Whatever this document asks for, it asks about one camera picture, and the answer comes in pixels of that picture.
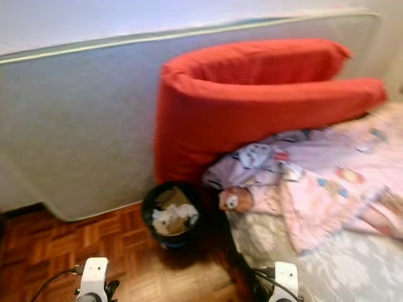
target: wooden floor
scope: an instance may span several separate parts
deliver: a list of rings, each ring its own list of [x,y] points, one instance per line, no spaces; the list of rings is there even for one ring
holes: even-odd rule
[[[229,264],[228,235],[214,221],[197,243],[169,251],[150,236],[139,204],[76,223],[45,210],[15,218],[1,240],[0,302],[29,302],[49,277],[88,257],[109,259],[107,279],[121,282],[119,302],[253,301],[242,272]],[[79,283],[62,276],[37,301],[74,301]]]

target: bed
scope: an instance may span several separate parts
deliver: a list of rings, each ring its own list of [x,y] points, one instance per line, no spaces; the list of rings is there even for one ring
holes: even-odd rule
[[[314,48],[318,46],[313,41],[310,41],[312,44],[294,42],[285,42],[292,52],[301,43]],[[267,82],[234,82],[238,79],[234,76],[236,72],[215,77],[215,72],[222,68],[220,56],[239,71],[236,68],[239,58],[242,61],[250,52],[259,53],[260,64],[253,65],[254,72],[259,74],[262,70],[267,72],[271,60],[278,55],[276,47],[266,47],[259,52],[262,48],[256,44],[227,46],[233,52],[227,52],[224,46],[200,50],[164,66],[155,149],[159,182],[200,182],[202,172],[220,156],[247,143],[281,131],[320,128],[353,120],[385,102],[382,83],[377,80],[363,79],[359,84],[332,80],[342,69],[348,50],[331,42],[321,42],[319,53],[324,57],[318,61],[329,60],[324,66],[325,69],[334,67],[331,74],[320,75],[316,70],[310,79],[296,76],[280,83],[276,82],[275,76],[268,77]],[[283,61],[287,72],[300,72],[298,64],[292,70],[287,62]],[[207,67],[199,68],[198,64]],[[240,69],[248,64],[240,64]],[[335,86],[328,90],[327,82]],[[292,92],[303,86],[299,90],[303,97]],[[389,106],[379,111],[380,114],[402,111],[399,104]],[[401,135],[401,123],[394,127]],[[227,212],[227,219],[236,249],[249,267],[271,266],[278,260],[297,265],[305,301],[398,301],[402,294],[400,241],[342,231],[326,240],[319,249],[297,255],[290,245],[282,218]]]

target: stuffed animal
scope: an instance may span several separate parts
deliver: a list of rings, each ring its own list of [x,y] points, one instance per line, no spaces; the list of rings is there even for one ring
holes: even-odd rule
[[[223,211],[246,212],[253,206],[253,198],[244,187],[230,187],[220,193],[219,208]]]

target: black cable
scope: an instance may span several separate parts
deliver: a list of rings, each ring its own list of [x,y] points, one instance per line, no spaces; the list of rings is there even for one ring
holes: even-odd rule
[[[40,289],[37,291],[37,293],[34,295],[34,297],[32,297],[30,302],[34,302],[39,294],[42,292],[42,290],[49,284],[51,283],[54,279],[59,278],[61,275],[64,274],[68,274],[68,273],[73,273],[73,274],[77,274],[77,275],[82,275],[82,267],[81,266],[76,266],[73,267],[72,269],[66,269],[64,271],[59,272],[58,274],[54,275],[53,277],[51,277],[50,279],[48,279],[45,283],[42,284],[42,286],[40,287]]]
[[[296,302],[300,302],[299,298],[298,298],[292,291],[290,291],[288,288],[286,288],[284,285],[281,285],[280,283],[277,283],[276,281],[270,279],[269,277],[267,277],[266,275],[264,275],[264,274],[261,273],[261,272],[254,271],[254,273],[255,273],[256,275],[258,275],[260,278],[263,278],[264,280],[267,280],[267,281],[273,283],[275,286],[278,286],[279,288],[281,288],[281,289],[283,289],[284,291],[286,291],[291,297],[294,298],[294,300],[295,300]]]

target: trash can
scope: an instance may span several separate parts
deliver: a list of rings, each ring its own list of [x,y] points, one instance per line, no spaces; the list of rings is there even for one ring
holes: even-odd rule
[[[198,212],[198,217],[194,224],[186,227],[186,230],[184,230],[183,232],[175,233],[172,235],[163,235],[157,232],[156,228],[153,225],[153,212],[154,210],[158,210],[160,208],[159,202],[157,201],[158,197],[161,196],[162,193],[174,188],[180,189],[181,192],[186,196],[190,204],[192,204],[196,208]],[[200,199],[191,184],[188,184],[186,182],[171,181],[156,186],[146,195],[142,204],[142,217],[145,224],[149,227],[152,236],[158,242],[160,242],[163,247],[175,249],[186,245],[188,242],[192,241],[195,238],[196,233],[200,227],[202,210],[203,208]]]

